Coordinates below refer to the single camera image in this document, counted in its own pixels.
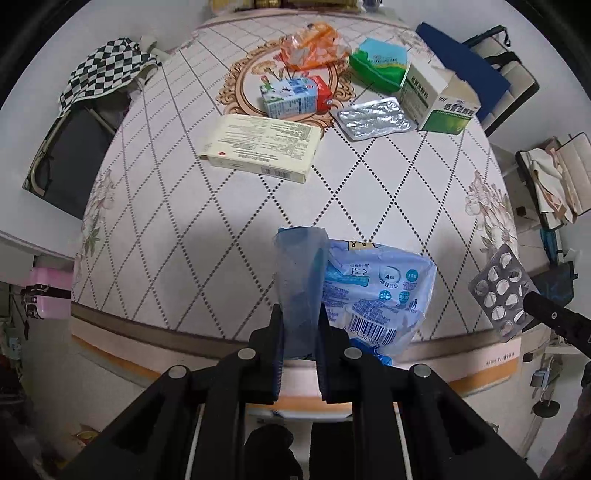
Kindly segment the small pill blister pack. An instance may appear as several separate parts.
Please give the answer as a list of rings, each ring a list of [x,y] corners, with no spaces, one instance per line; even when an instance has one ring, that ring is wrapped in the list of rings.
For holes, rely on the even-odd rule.
[[[468,289],[502,342],[519,335],[527,325],[524,299],[527,294],[538,292],[507,244],[503,244],[469,282]]]

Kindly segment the blue plastic wrapper bag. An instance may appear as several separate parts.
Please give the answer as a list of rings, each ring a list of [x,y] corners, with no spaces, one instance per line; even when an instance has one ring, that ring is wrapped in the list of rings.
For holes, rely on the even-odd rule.
[[[426,317],[437,277],[426,257],[334,240],[316,227],[281,229],[273,246],[287,358],[314,357],[326,316],[357,348],[391,365]]]

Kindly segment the blue green plastic bag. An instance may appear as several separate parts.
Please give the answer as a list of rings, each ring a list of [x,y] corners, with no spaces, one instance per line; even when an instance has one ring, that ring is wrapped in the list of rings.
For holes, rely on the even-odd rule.
[[[383,93],[397,93],[408,71],[407,50],[399,45],[367,38],[349,55],[349,66],[363,82]]]

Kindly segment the blue red milk carton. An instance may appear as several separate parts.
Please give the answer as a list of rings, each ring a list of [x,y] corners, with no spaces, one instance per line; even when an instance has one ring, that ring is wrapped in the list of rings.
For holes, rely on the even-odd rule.
[[[270,118],[324,113],[332,107],[332,90],[318,75],[266,82],[259,86],[259,91]]]

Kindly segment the white chair with cloth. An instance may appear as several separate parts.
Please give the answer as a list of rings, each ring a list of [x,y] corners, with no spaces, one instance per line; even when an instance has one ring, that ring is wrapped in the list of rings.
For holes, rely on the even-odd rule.
[[[515,160],[541,227],[555,231],[590,211],[590,139],[580,132],[561,144],[521,150]]]

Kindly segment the pink case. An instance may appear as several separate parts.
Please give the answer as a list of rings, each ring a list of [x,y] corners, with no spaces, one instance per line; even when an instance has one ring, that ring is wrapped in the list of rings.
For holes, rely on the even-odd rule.
[[[73,276],[71,271],[34,267],[21,290],[21,301],[29,318],[64,320],[71,314]]]

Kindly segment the green white open box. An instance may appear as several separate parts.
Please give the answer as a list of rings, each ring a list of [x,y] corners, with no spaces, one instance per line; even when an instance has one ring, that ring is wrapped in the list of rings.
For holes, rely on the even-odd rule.
[[[481,108],[477,93],[457,74],[412,61],[399,92],[401,108],[419,131],[458,135]]]

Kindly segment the patterned tablecloth table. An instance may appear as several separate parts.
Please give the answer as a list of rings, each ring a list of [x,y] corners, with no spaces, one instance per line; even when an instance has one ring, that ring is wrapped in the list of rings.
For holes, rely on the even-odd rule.
[[[148,81],[104,157],[84,216],[69,322],[74,341],[153,377],[211,364],[270,320],[273,236],[318,226],[356,246],[424,255],[438,272],[404,354],[470,394],[519,368],[468,290],[489,252],[517,234],[487,135],[411,131],[353,142],[329,114],[303,184],[216,168],[200,152],[219,117],[260,115],[259,83],[287,72],[280,41],[315,13],[208,21]]]

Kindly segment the black suitcase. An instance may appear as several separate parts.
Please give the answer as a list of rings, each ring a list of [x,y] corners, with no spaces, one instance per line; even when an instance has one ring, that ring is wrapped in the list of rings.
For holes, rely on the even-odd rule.
[[[131,103],[115,92],[74,103],[41,143],[23,189],[81,219],[97,172]]]

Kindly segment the large silver blister pack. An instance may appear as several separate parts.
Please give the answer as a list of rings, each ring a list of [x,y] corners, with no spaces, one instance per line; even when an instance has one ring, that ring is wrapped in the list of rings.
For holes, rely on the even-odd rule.
[[[363,141],[417,129],[396,97],[332,109],[332,118],[352,141]]]

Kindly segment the cream flat medicine box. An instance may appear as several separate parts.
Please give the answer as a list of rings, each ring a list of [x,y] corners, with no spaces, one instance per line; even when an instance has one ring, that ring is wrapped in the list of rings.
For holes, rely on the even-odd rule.
[[[215,167],[304,184],[321,139],[318,126],[229,114],[218,119],[199,156]]]

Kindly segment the checkered cloth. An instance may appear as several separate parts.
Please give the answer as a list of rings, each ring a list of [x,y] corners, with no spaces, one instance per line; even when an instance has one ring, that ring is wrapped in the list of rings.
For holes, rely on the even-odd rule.
[[[160,65],[156,56],[142,51],[139,43],[130,38],[108,41],[70,73],[58,99],[58,117],[63,117],[75,103],[108,95],[129,85],[144,70]]]

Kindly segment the orange plastic wrapper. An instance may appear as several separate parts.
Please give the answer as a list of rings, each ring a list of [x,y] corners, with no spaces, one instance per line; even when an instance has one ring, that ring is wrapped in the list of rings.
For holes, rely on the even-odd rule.
[[[280,58],[294,71],[311,70],[345,60],[352,53],[346,39],[325,22],[312,23],[280,43]]]

